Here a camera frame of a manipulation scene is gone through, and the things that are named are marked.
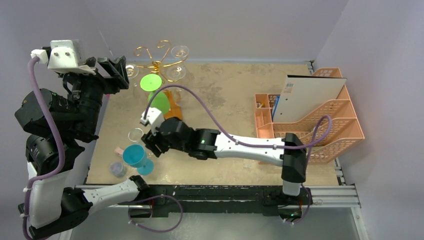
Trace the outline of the blue plastic goblet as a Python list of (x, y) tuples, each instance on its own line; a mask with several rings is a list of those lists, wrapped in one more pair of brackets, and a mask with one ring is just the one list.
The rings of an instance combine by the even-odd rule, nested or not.
[(144, 147), (139, 144), (129, 145), (122, 154), (123, 161), (142, 175), (147, 176), (154, 170), (154, 163), (149, 158)]

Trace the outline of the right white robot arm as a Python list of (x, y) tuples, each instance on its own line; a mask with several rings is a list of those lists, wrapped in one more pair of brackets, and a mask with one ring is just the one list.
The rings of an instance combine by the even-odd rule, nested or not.
[(140, 122), (150, 126), (141, 139), (156, 157), (173, 149), (198, 160), (241, 158), (265, 162), (282, 168), (282, 200), (292, 204), (300, 198), (301, 185), (306, 180), (306, 149), (293, 133), (284, 138), (226, 136), (216, 129), (193, 129), (177, 117), (142, 117)]

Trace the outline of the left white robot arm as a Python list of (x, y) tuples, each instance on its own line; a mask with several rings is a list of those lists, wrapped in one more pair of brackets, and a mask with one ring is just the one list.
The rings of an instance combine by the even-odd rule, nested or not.
[(15, 118), (29, 133), (26, 141), (28, 182), (24, 202), (18, 206), (23, 235), (45, 240), (70, 230), (89, 215), (109, 206), (149, 199), (148, 185), (139, 175), (94, 192), (65, 185), (76, 158), (85, 150), (79, 142), (98, 139), (96, 128), (104, 95), (129, 87), (126, 58), (91, 57), (83, 61), (87, 73), (69, 68), (59, 76), (68, 95), (39, 88), (35, 65), (51, 64), (53, 56), (33, 56), (27, 65), (32, 92), (22, 101)]

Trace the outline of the green plastic goblet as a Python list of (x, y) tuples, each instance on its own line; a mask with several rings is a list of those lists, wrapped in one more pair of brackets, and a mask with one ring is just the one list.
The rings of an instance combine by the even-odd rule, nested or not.
[(147, 74), (140, 80), (140, 87), (145, 92), (148, 92), (148, 102), (151, 101), (150, 107), (160, 110), (164, 115), (167, 114), (171, 108), (168, 97), (163, 91), (159, 91), (162, 86), (162, 79), (157, 74)]

